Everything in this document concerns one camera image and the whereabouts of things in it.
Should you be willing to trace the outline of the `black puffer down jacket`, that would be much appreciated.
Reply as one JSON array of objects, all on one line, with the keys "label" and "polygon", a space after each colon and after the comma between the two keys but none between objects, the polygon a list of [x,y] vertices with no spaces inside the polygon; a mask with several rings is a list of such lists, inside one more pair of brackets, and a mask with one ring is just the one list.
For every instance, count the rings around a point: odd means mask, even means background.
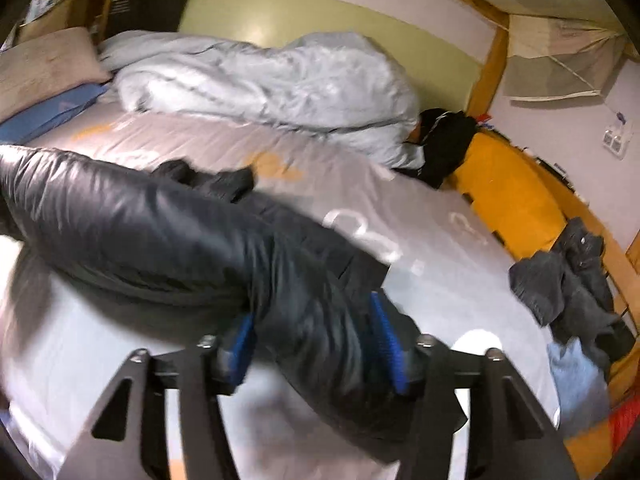
[{"label": "black puffer down jacket", "polygon": [[184,321],[198,309],[217,328],[253,315],[255,338],[318,415],[377,460],[399,460],[410,408],[370,322],[385,268],[340,234],[298,225],[74,152],[1,150],[4,236],[130,313],[157,306]]}]

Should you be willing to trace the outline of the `dark grey clothes pile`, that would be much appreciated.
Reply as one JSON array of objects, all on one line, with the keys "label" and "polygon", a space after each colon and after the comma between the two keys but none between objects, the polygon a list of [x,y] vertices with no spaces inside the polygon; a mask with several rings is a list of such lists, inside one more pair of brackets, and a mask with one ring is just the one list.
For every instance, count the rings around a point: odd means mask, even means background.
[{"label": "dark grey clothes pile", "polygon": [[577,338],[582,352],[605,375],[634,346],[634,334],[614,310],[603,269],[605,242],[581,218],[571,218],[548,252],[514,263],[509,284],[514,295],[556,341]]}]

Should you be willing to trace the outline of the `light blue cloth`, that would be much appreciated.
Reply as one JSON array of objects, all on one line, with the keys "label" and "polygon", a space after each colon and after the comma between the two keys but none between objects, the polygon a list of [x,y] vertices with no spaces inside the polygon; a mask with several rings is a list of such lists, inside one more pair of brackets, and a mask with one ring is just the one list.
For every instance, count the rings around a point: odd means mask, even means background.
[{"label": "light blue cloth", "polygon": [[608,385],[602,370],[582,352],[580,341],[551,341],[547,352],[559,399],[560,435],[575,437],[603,422],[610,414]]}]

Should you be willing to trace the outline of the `orange body pillow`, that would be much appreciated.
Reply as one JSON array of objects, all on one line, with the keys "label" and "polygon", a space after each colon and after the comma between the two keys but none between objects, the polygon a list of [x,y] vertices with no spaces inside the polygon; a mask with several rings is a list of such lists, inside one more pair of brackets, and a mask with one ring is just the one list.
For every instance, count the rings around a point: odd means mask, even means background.
[{"label": "orange body pillow", "polygon": [[452,180],[516,260],[548,252],[566,227],[560,206],[522,153],[494,136],[473,136]]}]

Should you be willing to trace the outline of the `black garment by headboard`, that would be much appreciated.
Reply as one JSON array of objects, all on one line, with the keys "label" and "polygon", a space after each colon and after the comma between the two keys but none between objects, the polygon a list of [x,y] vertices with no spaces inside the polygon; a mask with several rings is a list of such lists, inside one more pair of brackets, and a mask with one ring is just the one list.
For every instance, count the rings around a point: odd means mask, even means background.
[{"label": "black garment by headboard", "polygon": [[462,165],[475,133],[476,120],[463,112],[443,108],[424,110],[419,127],[409,140],[410,146],[422,151],[424,163],[419,169],[396,169],[396,172],[438,190]]}]

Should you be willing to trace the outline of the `light grey rumpled duvet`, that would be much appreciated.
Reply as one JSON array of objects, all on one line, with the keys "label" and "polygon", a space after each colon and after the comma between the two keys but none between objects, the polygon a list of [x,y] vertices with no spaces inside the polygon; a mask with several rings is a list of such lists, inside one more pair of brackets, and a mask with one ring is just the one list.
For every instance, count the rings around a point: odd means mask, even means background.
[{"label": "light grey rumpled duvet", "polygon": [[99,46],[125,110],[206,115],[306,134],[392,169],[417,170],[419,98],[404,69],[356,32],[282,48],[130,30]]}]

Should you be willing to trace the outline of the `blue pillow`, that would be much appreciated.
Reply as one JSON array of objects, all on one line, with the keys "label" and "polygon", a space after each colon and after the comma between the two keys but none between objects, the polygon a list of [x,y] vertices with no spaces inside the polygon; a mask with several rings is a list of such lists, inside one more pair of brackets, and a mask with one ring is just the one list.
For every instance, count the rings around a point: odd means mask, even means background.
[{"label": "blue pillow", "polygon": [[22,145],[43,136],[93,105],[106,90],[106,84],[81,84],[18,112],[2,122],[1,143]]}]

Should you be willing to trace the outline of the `checked hanging curtain cloth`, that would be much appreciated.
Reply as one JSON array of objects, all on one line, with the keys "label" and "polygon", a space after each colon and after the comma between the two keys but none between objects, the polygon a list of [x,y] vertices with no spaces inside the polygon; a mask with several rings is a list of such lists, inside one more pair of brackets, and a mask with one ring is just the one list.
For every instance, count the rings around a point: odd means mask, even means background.
[{"label": "checked hanging curtain cloth", "polygon": [[622,32],[591,22],[513,15],[504,92],[520,102],[600,96],[627,44]]}]

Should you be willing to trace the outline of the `beige pink pillow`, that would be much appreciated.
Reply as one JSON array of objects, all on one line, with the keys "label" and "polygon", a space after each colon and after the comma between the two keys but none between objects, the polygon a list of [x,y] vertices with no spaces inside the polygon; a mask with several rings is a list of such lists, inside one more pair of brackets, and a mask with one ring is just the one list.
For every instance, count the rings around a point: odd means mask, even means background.
[{"label": "beige pink pillow", "polygon": [[1,53],[1,121],[81,84],[104,84],[88,30],[73,27],[28,40]]}]

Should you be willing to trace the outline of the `wooden bed frame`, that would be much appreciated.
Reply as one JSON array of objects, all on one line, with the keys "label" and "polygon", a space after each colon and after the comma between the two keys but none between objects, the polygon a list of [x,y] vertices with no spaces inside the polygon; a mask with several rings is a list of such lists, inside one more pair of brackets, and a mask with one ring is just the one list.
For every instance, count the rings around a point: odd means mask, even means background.
[{"label": "wooden bed frame", "polygon": [[[508,43],[513,38],[514,16],[499,10],[487,0],[460,0],[496,26],[494,41],[487,60],[475,84],[468,105],[468,113],[487,118],[494,104],[499,84],[503,81],[508,62]],[[622,20],[631,43],[639,43],[639,0],[605,0]],[[611,232],[576,194],[559,179],[559,174],[539,159],[515,151],[530,171],[538,176],[554,197],[563,214],[575,217],[592,233],[585,243],[577,239],[577,223],[568,222],[568,234],[558,247],[577,271],[596,278],[602,289],[612,278],[620,293],[613,299],[624,313],[639,313],[639,274],[628,260]],[[570,458],[583,479],[637,479],[639,477],[639,346],[634,348],[612,368],[608,380],[608,400],[613,402],[612,413],[590,429],[565,441]]]}]

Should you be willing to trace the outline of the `white wall socket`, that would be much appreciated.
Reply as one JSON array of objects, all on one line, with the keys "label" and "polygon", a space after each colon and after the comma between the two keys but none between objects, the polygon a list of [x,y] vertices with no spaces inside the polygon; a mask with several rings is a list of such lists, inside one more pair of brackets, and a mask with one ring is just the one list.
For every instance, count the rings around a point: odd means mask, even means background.
[{"label": "white wall socket", "polygon": [[617,159],[623,159],[632,138],[627,125],[609,126],[602,136],[603,147]]}]

